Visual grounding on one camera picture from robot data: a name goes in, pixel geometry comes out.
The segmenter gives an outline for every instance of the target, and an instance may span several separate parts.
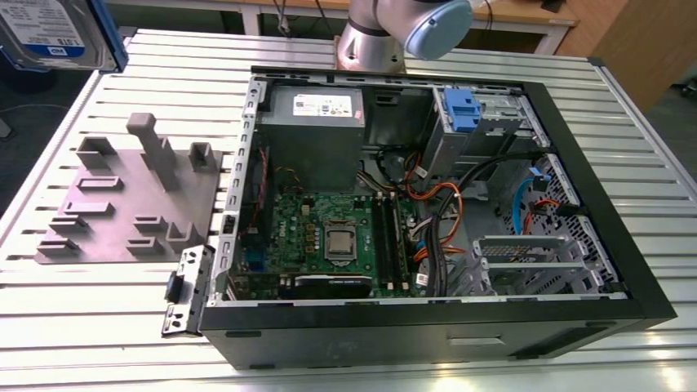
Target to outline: blue hard drive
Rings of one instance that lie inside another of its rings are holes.
[[[102,0],[0,0],[0,51],[23,70],[122,72],[128,63]]]

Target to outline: sticker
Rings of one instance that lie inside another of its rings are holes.
[[[415,167],[415,173],[416,173],[416,174],[419,175],[419,177],[421,177],[421,178],[427,178],[427,176],[428,176],[428,171],[427,171],[425,168],[421,167],[421,166]]]
[[[416,274],[416,285],[428,286],[428,275],[427,274]]]
[[[572,20],[565,20],[565,19],[549,19],[549,23],[553,25],[568,25],[568,26],[573,26],[575,25],[575,21]]]
[[[353,117],[351,96],[299,94],[294,98],[295,116]]]
[[[0,0],[0,16],[18,41],[44,56],[82,56],[86,44],[58,0]]]

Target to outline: slotted aluminum table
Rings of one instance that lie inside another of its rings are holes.
[[[251,65],[333,68],[332,42],[142,30],[123,74],[92,75],[0,221],[0,385],[98,390],[696,390],[695,183],[604,68],[585,59],[456,51],[412,74],[544,82],[673,301],[679,318],[553,360],[238,372],[207,340],[160,339],[174,263],[38,265],[35,247],[84,136],[118,148],[152,112],[180,149],[207,141],[230,169]],[[222,188],[228,181],[223,173]],[[223,204],[224,192],[218,194]],[[212,228],[220,225],[214,215]]]

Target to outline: green motherboard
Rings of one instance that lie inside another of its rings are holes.
[[[360,275],[372,279],[371,296],[415,296],[408,269],[411,257],[403,240],[407,230],[403,222],[415,216],[415,205],[393,197],[393,203],[388,202],[391,213],[384,213],[377,222],[373,215],[381,212],[376,210],[381,203],[376,202],[375,196],[365,195],[276,196],[271,246],[264,254],[246,251],[250,265],[246,286],[251,299],[278,299],[279,279],[310,274]],[[392,258],[380,248],[385,246],[385,233],[395,233],[393,237],[399,238],[393,242]]]

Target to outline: metal bracket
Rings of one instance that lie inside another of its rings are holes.
[[[199,325],[215,252],[211,246],[199,245],[182,253],[179,268],[170,277],[164,294],[168,305],[163,337],[202,336]]]

